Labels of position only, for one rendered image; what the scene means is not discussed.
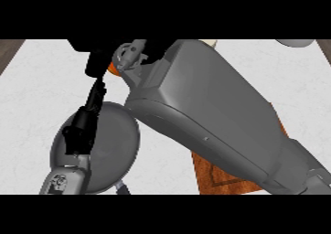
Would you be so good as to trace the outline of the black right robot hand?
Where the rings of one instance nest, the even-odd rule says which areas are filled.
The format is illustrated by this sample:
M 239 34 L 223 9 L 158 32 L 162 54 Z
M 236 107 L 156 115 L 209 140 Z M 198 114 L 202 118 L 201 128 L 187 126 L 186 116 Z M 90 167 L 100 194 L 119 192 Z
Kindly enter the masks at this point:
M 118 47 L 124 43 L 131 43 L 133 41 L 131 38 L 125 37 L 106 39 L 69 39 L 74 50 L 88 53 L 85 67 L 85 74 L 88 77 L 100 78 L 105 75 Z M 161 59 L 174 42 L 174 38 L 149 39 L 143 49 L 143 54 L 147 56 L 147 59 L 143 60 L 141 63 L 152 64 Z

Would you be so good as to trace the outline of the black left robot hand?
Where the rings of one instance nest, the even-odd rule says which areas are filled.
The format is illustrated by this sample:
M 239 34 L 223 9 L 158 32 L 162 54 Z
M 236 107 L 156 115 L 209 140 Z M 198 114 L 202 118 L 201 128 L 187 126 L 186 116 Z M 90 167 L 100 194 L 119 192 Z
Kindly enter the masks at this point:
M 105 93 L 105 83 L 102 78 L 97 78 L 87 96 L 87 103 L 78 108 L 71 125 L 62 130 L 66 154 L 90 154 L 97 132 L 97 121 Z

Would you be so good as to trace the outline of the orange squash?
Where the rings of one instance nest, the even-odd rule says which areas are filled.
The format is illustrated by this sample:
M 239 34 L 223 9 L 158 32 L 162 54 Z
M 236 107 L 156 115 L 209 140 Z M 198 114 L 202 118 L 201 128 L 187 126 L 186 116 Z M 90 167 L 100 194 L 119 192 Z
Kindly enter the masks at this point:
M 110 64 L 109 64 L 107 71 L 109 71 L 113 75 L 119 76 L 119 73 L 118 73 L 118 70 L 116 70 L 116 68 L 115 68 L 113 62 L 110 62 Z

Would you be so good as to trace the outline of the brown wooden cutting board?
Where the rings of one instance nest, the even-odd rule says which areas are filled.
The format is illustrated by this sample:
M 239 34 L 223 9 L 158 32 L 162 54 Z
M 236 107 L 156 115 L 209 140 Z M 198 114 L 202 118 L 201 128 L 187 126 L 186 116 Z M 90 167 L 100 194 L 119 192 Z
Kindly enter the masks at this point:
M 196 153 L 192 158 L 201 195 L 240 195 L 261 190 L 254 182 L 227 174 Z

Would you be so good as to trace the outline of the grey round pan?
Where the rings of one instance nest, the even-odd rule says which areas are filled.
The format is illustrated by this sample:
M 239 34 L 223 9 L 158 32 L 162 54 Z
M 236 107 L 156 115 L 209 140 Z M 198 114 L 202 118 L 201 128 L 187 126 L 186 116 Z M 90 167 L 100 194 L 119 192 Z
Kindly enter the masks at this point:
M 62 124 L 54 136 L 50 151 L 51 170 L 63 165 L 78 165 L 75 155 L 66 154 L 66 144 L 62 130 L 71 125 L 74 115 Z M 102 104 L 97 121 L 94 144 L 90 151 L 90 180 L 84 195 L 96 195 L 110 187 L 116 188 L 118 195 L 130 195 L 122 183 L 134 164 L 140 145 L 138 125 L 127 109 L 113 102 Z

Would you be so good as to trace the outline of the pale grey round object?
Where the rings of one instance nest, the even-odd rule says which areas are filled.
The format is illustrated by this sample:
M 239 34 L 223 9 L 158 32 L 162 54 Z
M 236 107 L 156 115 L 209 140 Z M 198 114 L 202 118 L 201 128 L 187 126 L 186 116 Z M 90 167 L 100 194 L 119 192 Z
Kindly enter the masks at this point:
M 313 39 L 279 39 L 277 42 L 286 47 L 304 48 L 314 42 L 314 40 Z

